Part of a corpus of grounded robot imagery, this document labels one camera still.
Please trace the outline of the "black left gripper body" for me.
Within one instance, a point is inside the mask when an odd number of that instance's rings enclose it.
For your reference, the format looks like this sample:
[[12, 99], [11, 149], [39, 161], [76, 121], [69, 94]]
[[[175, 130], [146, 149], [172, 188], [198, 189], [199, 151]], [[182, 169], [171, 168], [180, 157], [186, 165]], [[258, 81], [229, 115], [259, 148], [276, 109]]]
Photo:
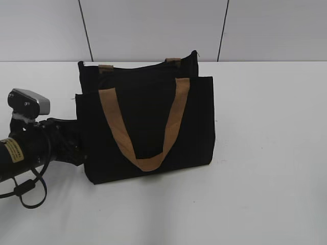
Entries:
[[86, 162], [78, 121], [48, 118], [34, 124], [51, 143], [51, 160], [80, 166]]

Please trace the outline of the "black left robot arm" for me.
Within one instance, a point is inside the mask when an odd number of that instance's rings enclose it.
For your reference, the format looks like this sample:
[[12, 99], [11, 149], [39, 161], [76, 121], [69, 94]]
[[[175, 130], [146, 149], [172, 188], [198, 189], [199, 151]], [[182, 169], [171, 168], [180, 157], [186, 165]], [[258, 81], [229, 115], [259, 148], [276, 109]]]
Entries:
[[12, 119], [8, 138], [1, 140], [1, 182], [47, 162], [79, 166], [86, 159], [77, 120], [48, 118], [27, 124]]

